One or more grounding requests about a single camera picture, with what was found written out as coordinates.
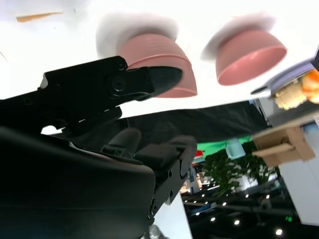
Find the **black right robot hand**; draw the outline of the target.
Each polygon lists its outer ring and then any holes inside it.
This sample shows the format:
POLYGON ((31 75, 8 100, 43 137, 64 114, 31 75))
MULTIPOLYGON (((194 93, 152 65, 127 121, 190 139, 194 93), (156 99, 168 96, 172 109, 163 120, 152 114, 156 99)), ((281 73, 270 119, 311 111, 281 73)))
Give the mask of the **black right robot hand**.
POLYGON ((122 115, 120 105, 177 85, 178 67, 128 69, 115 56, 43 75, 40 87, 0 103, 3 239, 139 239, 173 202, 197 150, 192 136, 139 149, 128 128, 98 150, 69 138, 122 115), (43 135, 48 125, 67 139, 43 135))

